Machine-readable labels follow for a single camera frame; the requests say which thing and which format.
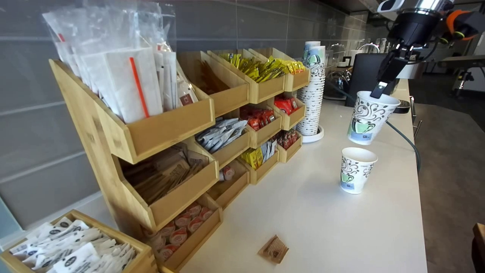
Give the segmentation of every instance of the paper cup with coffee cup design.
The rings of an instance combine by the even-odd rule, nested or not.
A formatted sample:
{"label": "paper cup with coffee cup design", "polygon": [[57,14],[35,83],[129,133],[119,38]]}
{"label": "paper cup with coffee cup design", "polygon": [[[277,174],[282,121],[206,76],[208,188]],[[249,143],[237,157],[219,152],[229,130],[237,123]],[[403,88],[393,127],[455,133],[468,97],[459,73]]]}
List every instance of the paper cup with coffee cup design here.
{"label": "paper cup with coffee cup design", "polygon": [[348,147],[342,150],[340,187],[351,194],[362,192],[377,156],[371,151]]}
{"label": "paper cup with coffee cup design", "polygon": [[376,99],[371,97],[370,91],[357,92],[347,137],[357,144],[369,145],[399,103],[389,95],[383,94]]}

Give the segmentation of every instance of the gray floor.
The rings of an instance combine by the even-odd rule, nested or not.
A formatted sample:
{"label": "gray floor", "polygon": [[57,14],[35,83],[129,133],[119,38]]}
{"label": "gray floor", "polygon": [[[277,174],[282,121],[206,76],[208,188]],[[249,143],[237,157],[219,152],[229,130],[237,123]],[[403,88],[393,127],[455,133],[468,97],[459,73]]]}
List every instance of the gray floor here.
{"label": "gray floor", "polygon": [[485,222],[485,133],[466,113],[425,104],[416,111],[428,271],[474,272],[471,229]]}

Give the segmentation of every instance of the white countertop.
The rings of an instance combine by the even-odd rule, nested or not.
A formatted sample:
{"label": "white countertop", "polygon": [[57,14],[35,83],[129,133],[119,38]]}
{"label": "white countertop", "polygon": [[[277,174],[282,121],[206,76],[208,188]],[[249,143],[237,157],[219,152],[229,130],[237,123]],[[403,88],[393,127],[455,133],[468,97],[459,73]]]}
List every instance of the white countertop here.
{"label": "white countertop", "polygon": [[[408,95],[401,81],[394,96]],[[362,146],[379,157],[364,191],[339,187],[341,150],[360,147],[346,135],[352,110],[325,102],[325,137],[249,185],[181,272],[427,272],[415,155],[405,140],[383,127]],[[412,139],[410,113],[389,121]],[[257,254],[275,234],[290,249],[279,265]]]}

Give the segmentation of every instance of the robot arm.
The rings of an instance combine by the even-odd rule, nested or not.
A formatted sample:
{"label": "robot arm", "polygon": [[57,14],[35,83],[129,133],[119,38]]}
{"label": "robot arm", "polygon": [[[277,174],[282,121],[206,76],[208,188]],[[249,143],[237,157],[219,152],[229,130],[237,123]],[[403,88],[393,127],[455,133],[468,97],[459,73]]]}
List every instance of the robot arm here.
{"label": "robot arm", "polygon": [[440,42],[472,39],[485,31],[485,17],[478,12],[454,11],[452,0],[387,0],[379,5],[378,12],[397,12],[388,34],[394,44],[377,74],[378,84],[371,96],[380,98],[388,83],[394,81],[406,66],[414,47],[430,42],[440,35]]}

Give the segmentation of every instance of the red striped straw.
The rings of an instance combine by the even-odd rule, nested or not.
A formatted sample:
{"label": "red striped straw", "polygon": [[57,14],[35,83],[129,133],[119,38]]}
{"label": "red striped straw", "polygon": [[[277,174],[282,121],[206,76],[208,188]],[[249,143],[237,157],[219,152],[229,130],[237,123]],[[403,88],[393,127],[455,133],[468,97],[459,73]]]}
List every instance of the red striped straw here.
{"label": "red striped straw", "polygon": [[133,77],[135,78],[136,87],[138,88],[138,95],[140,95],[140,100],[142,101],[143,112],[145,113],[145,117],[149,118],[150,115],[148,114],[145,98],[143,97],[142,85],[140,84],[140,78],[138,78],[138,72],[136,71],[135,59],[133,59],[133,57],[130,57],[129,62],[131,63],[131,69],[133,70]]}

